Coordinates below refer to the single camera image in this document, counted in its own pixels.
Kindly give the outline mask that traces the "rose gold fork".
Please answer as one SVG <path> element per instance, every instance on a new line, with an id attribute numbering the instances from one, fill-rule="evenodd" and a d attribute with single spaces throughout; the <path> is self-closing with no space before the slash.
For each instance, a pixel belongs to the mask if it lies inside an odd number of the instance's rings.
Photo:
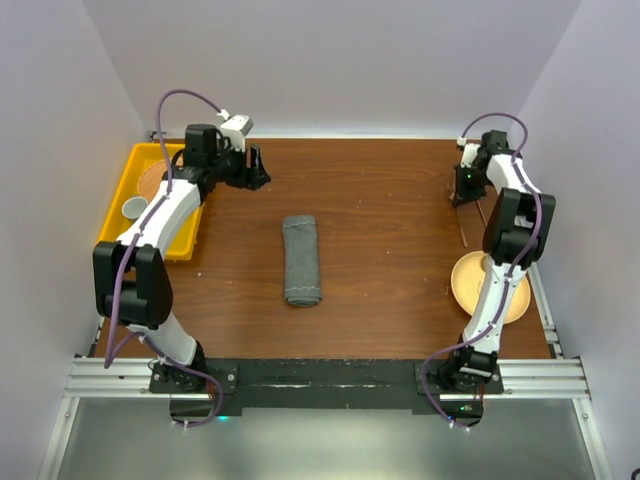
<path id="1" fill-rule="evenodd" d="M 461 213 L 462 206 L 463 205 L 457 205 L 455 207 L 455 213 L 456 213 L 456 219 L 457 219 L 457 222 L 458 222 L 458 228 L 459 228 L 459 234 L 460 234 L 460 239 L 461 239 L 462 246 L 465 249 L 468 249 L 469 244 L 468 244 L 468 239 L 467 239 L 466 232 L 465 232 L 465 229 L 464 229 L 464 222 L 463 222 L 463 217 L 462 217 L 462 213 Z"/>

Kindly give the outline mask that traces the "grey cloth napkin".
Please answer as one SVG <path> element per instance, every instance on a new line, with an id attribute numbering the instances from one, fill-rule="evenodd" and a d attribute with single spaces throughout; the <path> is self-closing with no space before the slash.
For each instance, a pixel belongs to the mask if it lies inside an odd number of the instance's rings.
<path id="1" fill-rule="evenodd" d="M 311 215 L 283 220 L 284 298 L 294 307 L 313 307 L 323 299 L 316 220 Z"/>

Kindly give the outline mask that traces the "rose gold spoon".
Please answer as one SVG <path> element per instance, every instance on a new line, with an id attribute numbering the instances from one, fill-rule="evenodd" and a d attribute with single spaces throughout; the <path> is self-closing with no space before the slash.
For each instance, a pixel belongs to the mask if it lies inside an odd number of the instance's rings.
<path id="1" fill-rule="evenodd" d="M 480 200 L 476 200 L 475 203 L 476 203 L 476 207 L 479 212 L 483 227 L 487 228 L 489 225 L 490 215 L 485 212 L 483 208 L 483 203 Z"/>

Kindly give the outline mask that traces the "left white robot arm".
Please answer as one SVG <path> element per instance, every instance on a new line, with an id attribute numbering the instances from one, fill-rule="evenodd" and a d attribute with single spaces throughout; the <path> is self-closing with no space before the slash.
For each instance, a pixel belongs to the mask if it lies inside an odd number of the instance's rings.
<path id="1" fill-rule="evenodd" d="M 157 355 L 162 379 L 185 392 L 211 389 L 202 346 L 186 333 L 173 312 L 173 289 L 166 253 L 182 226 L 219 184 L 257 190 L 270 182 L 257 147 L 246 137 L 253 126 L 233 115 L 219 126 L 190 124 L 179 154 L 165 157 L 165 173 L 153 200 L 116 240 L 93 251 L 94 288 L 99 314 L 110 326 Z"/>

